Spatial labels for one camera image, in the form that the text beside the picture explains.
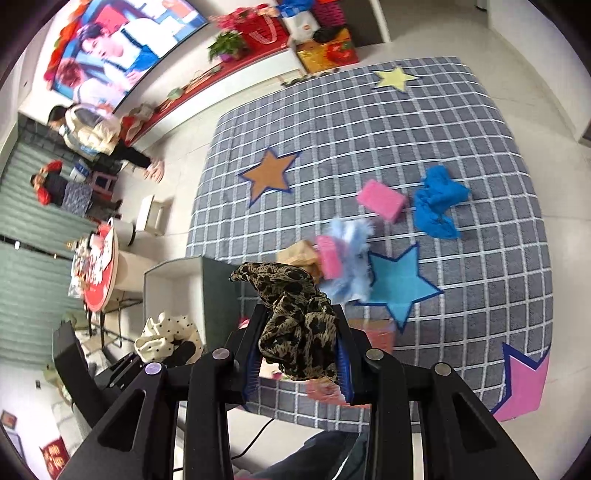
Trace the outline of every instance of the metal bolt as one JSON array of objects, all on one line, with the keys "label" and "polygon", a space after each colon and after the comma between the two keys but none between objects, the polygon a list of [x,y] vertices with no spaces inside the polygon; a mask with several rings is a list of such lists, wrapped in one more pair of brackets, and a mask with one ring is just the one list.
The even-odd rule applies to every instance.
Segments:
[{"label": "metal bolt", "polygon": [[230,350],[228,350],[227,348],[218,348],[217,350],[214,350],[212,353],[212,357],[214,357],[214,359],[216,360],[224,360],[225,358],[228,358],[230,356]]},{"label": "metal bolt", "polygon": [[381,360],[384,358],[384,352],[378,350],[377,348],[370,348],[367,352],[365,352],[365,356],[370,360]]},{"label": "metal bolt", "polygon": [[452,373],[452,368],[448,364],[437,364],[435,365],[435,373],[446,377]]},{"label": "metal bolt", "polygon": [[162,371],[162,365],[159,364],[158,362],[152,362],[152,363],[146,365],[145,372],[148,375],[156,375],[156,374],[159,374],[161,371]]}]

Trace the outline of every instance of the person in red sleeves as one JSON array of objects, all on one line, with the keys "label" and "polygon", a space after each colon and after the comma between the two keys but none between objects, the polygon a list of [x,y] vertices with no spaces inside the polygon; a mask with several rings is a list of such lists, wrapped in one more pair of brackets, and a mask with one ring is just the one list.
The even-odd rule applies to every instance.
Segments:
[{"label": "person in red sleeves", "polygon": [[51,203],[74,215],[98,220],[121,217],[117,210],[122,200],[105,200],[90,185],[62,177],[61,168],[62,162],[54,160],[39,170],[39,173],[31,175],[31,187],[37,192],[37,199],[42,205]]}]

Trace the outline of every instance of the hair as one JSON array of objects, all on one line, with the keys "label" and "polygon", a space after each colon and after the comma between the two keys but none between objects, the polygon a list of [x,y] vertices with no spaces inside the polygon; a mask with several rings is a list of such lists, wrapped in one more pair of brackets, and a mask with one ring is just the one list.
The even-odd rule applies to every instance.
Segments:
[{"label": "hair", "polygon": [[84,51],[82,48],[82,44],[85,40],[90,40],[94,38],[99,38],[103,36],[103,29],[105,26],[98,22],[92,22],[84,25],[84,27],[78,30],[78,46],[79,48]]},{"label": "hair", "polygon": [[51,109],[49,112],[49,117],[47,118],[47,123],[51,122],[58,122],[66,117],[67,108],[63,105],[56,105],[54,108]]},{"label": "hair", "polygon": [[57,68],[56,80],[62,85],[74,88],[84,78],[84,70],[74,59],[63,59]]}]

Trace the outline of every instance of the person in beige vest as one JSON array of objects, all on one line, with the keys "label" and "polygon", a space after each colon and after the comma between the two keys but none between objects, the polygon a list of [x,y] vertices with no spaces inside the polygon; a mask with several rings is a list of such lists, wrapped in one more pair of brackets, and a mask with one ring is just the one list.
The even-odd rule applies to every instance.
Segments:
[{"label": "person in beige vest", "polygon": [[144,178],[160,182],[164,176],[163,160],[149,158],[120,139],[121,126],[110,116],[102,115],[95,107],[56,105],[51,109],[47,125],[58,132],[66,145],[85,156],[106,155],[113,161],[127,160],[145,169]]}]

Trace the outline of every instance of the orange star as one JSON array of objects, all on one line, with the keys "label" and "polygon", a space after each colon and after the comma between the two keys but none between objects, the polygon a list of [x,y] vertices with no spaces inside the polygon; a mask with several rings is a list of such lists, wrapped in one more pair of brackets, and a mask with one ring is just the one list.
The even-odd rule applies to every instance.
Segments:
[{"label": "orange star", "polygon": [[292,153],[277,157],[270,148],[265,150],[262,161],[248,170],[239,173],[238,176],[250,181],[251,203],[255,203],[267,190],[279,190],[290,192],[290,186],[285,179],[285,171],[291,166],[300,153]]}]

